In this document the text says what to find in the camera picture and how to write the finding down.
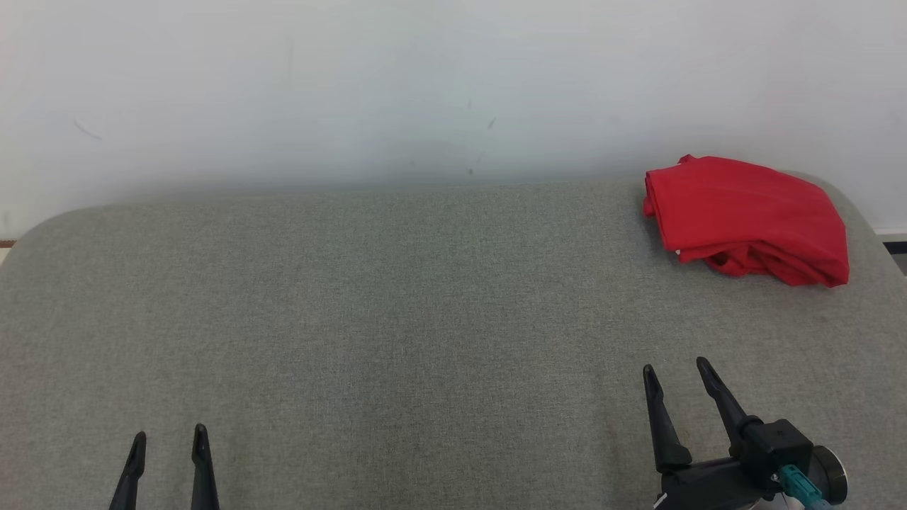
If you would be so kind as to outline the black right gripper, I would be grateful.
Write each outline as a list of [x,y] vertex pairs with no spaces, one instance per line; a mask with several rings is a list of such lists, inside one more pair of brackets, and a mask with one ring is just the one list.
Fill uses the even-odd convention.
[[[744,429],[752,422],[738,400],[723,383],[709,359],[697,356],[697,369],[706,393],[713,398],[730,442],[729,454],[742,454]],[[777,484],[768,488],[754,484],[732,458],[692,464],[692,455],[678,439],[664,391],[653,365],[643,368],[643,381],[652,439],[655,471],[662,475],[657,509],[752,509],[762,500],[773,501]]]

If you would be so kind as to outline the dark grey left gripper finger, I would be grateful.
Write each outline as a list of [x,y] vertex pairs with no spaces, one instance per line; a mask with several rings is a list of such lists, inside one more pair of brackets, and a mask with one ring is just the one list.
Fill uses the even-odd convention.
[[140,431],[134,436],[132,448],[111,497],[110,510],[136,510],[138,484],[145,473],[146,449],[147,435]]
[[213,469],[213,455],[210,452],[208,430],[203,424],[195,426],[191,458],[194,464],[191,509],[220,509]]

